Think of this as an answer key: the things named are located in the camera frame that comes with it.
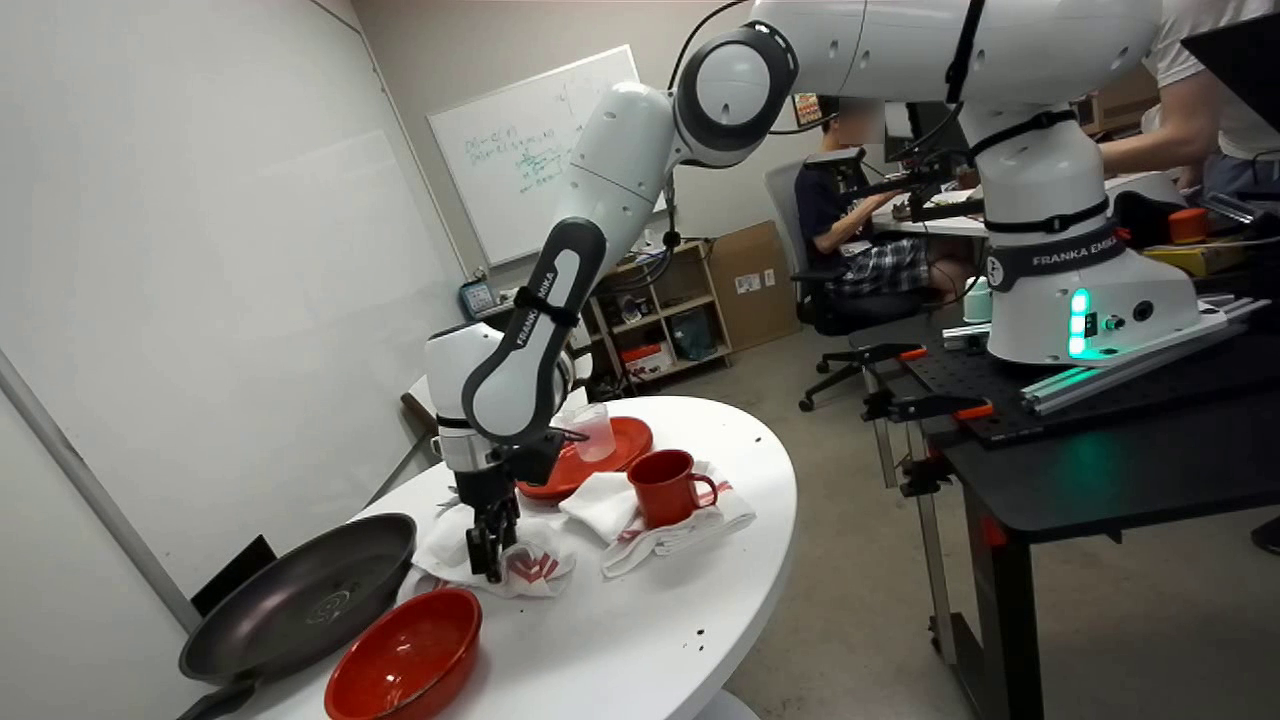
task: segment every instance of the computer monitor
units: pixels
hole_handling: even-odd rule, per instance
[[[1280,10],[1189,37],[1182,49],[1280,131]]]
[[[969,142],[950,105],[879,105],[885,161],[969,163]]]

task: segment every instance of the cup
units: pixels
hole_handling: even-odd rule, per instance
[[[679,525],[696,508],[719,501],[715,479],[693,470],[693,455],[679,447],[641,455],[628,469],[628,479],[635,487],[642,526]]]

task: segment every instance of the white wall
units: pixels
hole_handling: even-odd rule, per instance
[[[682,30],[715,2],[687,0],[352,0],[373,50],[403,107],[406,134],[424,151],[442,218],[479,268],[479,241],[449,179],[427,117],[510,80],[631,43],[642,82],[662,89]],[[699,39],[739,25],[722,10]],[[679,230],[722,235],[766,215],[765,170],[814,151],[814,134],[766,140],[753,161],[722,170],[679,168]]]
[[[0,396],[0,714],[173,720],[185,632]]]
[[[0,346],[140,535],[196,593],[352,515],[458,318],[365,39],[306,0],[8,0],[0,49]],[[176,714],[176,625],[2,399],[0,475],[0,714]]]

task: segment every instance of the shelf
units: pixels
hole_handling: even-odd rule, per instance
[[[705,241],[682,241],[662,262],[607,272],[590,292],[590,318],[619,384],[652,384],[730,351]]]
[[[722,360],[722,356],[729,356],[729,346],[719,345],[719,346],[708,351],[708,356],[677,360],[677,365],[662,369],[662,373],[652,373],[652,374],[641,374],[641,378],[625,378],[625,384],[657,384],[657,378],[679,374],[679,373],[687,373],[687,369],[715,365],[715,360]]]
[[[696,296],[696,300],[660,306],[660,312],[652,312],[652,315],[641,315],[641,318],[631,318],[631,323],[612,323],[607,331],[612,331],[612,335],[625,335],[625,331],[635,331],[635,329],[642,329],[642,323],[660,323],[660,318],[666,318],[666,315],[679,315],[679,312],[693,312],[693,306],[705,306],[705,305],[715,305],[715,296]]]

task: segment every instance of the small bowl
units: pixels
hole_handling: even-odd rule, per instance
[[[465,588],[424,593],[359,632],[323,688],[331,720],[430,720],[476,668],[479,600]]]

